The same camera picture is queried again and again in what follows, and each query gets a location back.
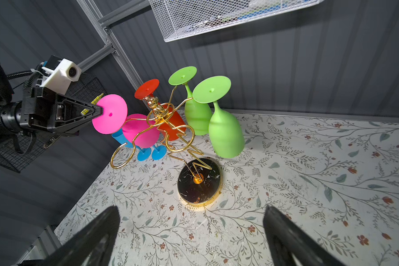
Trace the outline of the red wine glass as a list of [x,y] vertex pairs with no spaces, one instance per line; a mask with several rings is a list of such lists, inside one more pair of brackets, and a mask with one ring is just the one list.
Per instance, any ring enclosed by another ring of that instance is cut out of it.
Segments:
[[158,88],[160,82],[158,79],[152,79],[141,85],[135,92],[135,98],[146,101],[148,107],[153,111],[157,117],[155,120],[160,125],[157,127],[165,136],[167,134],[168,141],[175,141],[179,137],[177,133],[185,132],[186,128],[173,129],[174,126],[185,125],[184,120],[177,111],[174,111],[172,106],[167,104],[160,104],[158,97],[154,96],[154,91]]

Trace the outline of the blue wine glass front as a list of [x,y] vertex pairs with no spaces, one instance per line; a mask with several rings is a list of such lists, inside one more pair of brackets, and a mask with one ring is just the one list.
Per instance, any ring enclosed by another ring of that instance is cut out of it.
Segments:
[[154,144],[153,149],[151,156],[155,161],[163,159],[167,154],[166,146]]

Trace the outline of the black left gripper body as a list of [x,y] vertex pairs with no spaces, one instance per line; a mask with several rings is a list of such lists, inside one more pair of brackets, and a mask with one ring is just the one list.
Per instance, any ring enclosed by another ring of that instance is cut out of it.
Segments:
[[64,131],[65,95],[46,87],[23,89],[20,127],[26,131]]

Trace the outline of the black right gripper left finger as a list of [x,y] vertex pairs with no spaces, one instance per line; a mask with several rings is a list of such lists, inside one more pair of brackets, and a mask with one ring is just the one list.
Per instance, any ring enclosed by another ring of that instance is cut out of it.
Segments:
[[38,266],[107,266],[111,260],[120,225],[116,206],[105,209]]

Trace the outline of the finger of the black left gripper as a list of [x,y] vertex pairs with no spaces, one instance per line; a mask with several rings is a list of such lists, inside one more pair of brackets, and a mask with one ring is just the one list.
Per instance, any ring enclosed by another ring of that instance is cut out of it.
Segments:
[[91,122],[91,120],[86,118],[71,121],[56,120],[47,126],[47,131],[65,137],[78,136],[81,129],[91,124]]
[[93,120],[103,115],[103,108],[91,103],[57,94],[54,104],[54,121],[71,121],[86,118]]

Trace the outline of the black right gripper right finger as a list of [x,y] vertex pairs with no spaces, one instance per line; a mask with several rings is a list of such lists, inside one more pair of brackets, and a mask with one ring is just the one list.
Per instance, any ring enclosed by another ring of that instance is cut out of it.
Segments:
[[343,265],[273,206],[266,206],[263,227],[275,266]]

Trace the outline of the blue wine glass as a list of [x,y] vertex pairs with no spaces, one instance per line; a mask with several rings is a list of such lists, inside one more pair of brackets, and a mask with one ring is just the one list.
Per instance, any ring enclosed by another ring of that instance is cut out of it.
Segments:
[[[123,133],[123,130],[122,130],[122,129],[120,129],[120,130],[117,131],[116,133],[113,133],[111,136],[112,136],[116,141],[118,141],[120,144],[127,143],[127,144],[126,144],[126,147],[128,147],[128,148],[133,148],[133,149],[134,149],[134,146],[132,145],[132,143],[129,142],[129,141],[127,140],[127,138],[124,136],[124,133]],[[149,158],[149,156],[151,155],[151,149],[150,149],[150,148],[143,149],[143,148],[141,148],[141,147],[139,147],[139,146],[136,146],[136,150],[139,152],[139,153],[137,154],[137,160],[138,160],[138,161],[145,161],[145,160],[147,160],[147,159]]]
[[155,161],[163,159],[167,154],[166,146],[154,144],[153,149],[151,156]]

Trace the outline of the pink wine glass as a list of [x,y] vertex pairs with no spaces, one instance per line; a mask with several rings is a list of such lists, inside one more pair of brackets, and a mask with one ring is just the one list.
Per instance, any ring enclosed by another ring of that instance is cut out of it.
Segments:
[[142,114],[128,114],[126,101],[119,95],[103,96],[97,103],[103,114],[92,120],[94,129],[104,135],[112,135],[119,143],[132,143],[141,151],[149,150],[158,141],[159,132],[152,128],[143,132],[149,126],[146,116]]

